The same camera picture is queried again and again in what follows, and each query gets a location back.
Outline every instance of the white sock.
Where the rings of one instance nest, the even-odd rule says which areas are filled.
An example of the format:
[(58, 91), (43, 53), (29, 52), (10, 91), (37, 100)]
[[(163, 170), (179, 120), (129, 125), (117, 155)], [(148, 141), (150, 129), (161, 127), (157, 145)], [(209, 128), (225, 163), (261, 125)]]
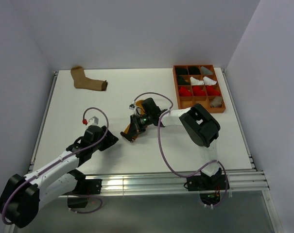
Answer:
[(195, 85), (204, 85), (204, 81), (203, 80), (197, 80), (193, 77), (190, 77), (190, 82), (191, 82), (191, 85), (192, 86), (195, 86)]
[(216, 83), (217, 83), (217, 81), (210, 79), (209, 77), (206, 77), (206, 76), (203, 78), (203, 80), (204, 80), (205, 85), (208, 85), (208, 86), (216, 85)]

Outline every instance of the red sock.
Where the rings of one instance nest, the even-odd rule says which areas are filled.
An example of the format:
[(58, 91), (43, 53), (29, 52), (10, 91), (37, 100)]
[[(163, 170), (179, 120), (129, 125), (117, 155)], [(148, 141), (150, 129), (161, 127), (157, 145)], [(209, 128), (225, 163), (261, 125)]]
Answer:
[(180, 96), (192, 96), (191, 92), (183, 86), (179, 89), (179, 95)]
[(220, 92), (212, 88), (211, 86), (206, 86), (206, 92), (209, 96), (219, 96)]
[(205, 96), (205, 92), (201, 90), (199, 86), (192, 86), (194, 96)]

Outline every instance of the white table surface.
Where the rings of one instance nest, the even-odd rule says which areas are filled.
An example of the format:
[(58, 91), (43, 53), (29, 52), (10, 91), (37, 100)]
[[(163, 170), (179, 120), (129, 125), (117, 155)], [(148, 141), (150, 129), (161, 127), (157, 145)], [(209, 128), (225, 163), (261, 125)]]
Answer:
[[(221, 130), (217, 141), (219, 160), (226, 169), (251, 169), (251, 164), (234, 113), (232, 102), (221, 69), (215, 69), (223, 94), (226, 110), (213, 114), (220, 123)], [(92, 79), (107, 80), (104, 92), (75, 89), (69, 70), (59, 71), (52, 100), (35, 157), (34, 170), (59, 156), (76, 138), (84, 134), (83, 111), (91, 106), (102, 109), (109, 118), (109, 130), (119, 138), (111, 148), (93, 154), (92, 158), (78, 169), (85, 174), (128, 174), (168, 172), (159, 152), (156, 127), (149, 126), (134, 143), (121, 137), (129, 124), (132, 111), (128, 109), (131, 101), (143, 92), (158, 92), (174, 102), (177, 99), (173, 81), (173, 71), (169, 69), (109, 69), (86, 70)], [(167, 100), (154, 96), (156, 104), (168, 108)], [(104, 117), (91, 110), (86, 118), (99, 118), (99, 126), (105, 124)], [(165, 155), (176, 171), (193, 171), (203, 165), (200, 150), (182, 126), (161, 129), (162, 146)]]

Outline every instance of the folded sock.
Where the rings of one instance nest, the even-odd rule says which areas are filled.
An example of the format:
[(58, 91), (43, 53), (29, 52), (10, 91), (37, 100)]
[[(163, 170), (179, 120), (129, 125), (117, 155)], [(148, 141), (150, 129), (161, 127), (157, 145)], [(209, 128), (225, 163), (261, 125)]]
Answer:
[(206, 77), (206, 76), (203, 78), (203, 81), (204, 81), (204, 84), (208, 86), (217, 84), (217, 81), (210, 79), (209, 77)]
[(189, 67), (189, 74), (201, 74), (200, 69), (198, 67)]
[(212, 86), (206, 86), (206, 92), (209, 96), (219, 96), (220, 92), (215, 90)]
[(222, 104), (223, 104), (223, 98), (221, 96), (217, 96), (212, 100), (212, 102), (210, 102), (210, 107), (220, 108)]
[(177, 68), (176, 67), (175, 71), (176, 71), (176, 75), (187, 75), (187, 74), (189, 74), (188, 70), (184, 69), (184, 68)]
[(107, 81), (87, 78), (85, 76), (84, 69), (81, 66), (73, 67), (70, 72), (73, 78), (73, 85), (75, 88), (93, 91), (105, 91), (107, 89)]
[(213, 75), (213, 72), (211, 72), (206, 67), (201, 67), (201, 72), (202, 72), (202, 74), (205, 74), (205, 75)]
[(179, 88), (179, 95), (183, 96), (183, 97), (184, 96), (192, 96), (191, 92), (183, 86), (181, 88)]
[(184, 80), (184, 78), (182, 76), (179, 76), (179, 75), (177, 76), (177, 84), (179, 86), (181, 86), (181, 85), (190, 85), (189, 82), (187, 82), (186, 80)]
[(194, 96), (206, 96), (206, 93), (199, 86), (193, 86), (192, 91)]
[(197, 80), (193, 77), (190, 77), (190, 82), (191, 82), (191, 85), (204, 85), (203, 80)]

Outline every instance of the white wall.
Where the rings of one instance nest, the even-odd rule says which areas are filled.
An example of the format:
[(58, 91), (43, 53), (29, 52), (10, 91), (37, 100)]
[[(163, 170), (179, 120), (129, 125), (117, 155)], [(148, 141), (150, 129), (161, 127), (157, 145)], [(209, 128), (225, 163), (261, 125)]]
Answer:
[(259, 0), (12, 0), (54, 69), (226, 67)]
[(294, 233), (294, 0), (261, 0), (227, 78), (255, 163)]
[(28, 170), (51, 81), (13, 5), (0, 0), (0, 195), (12, 175)]

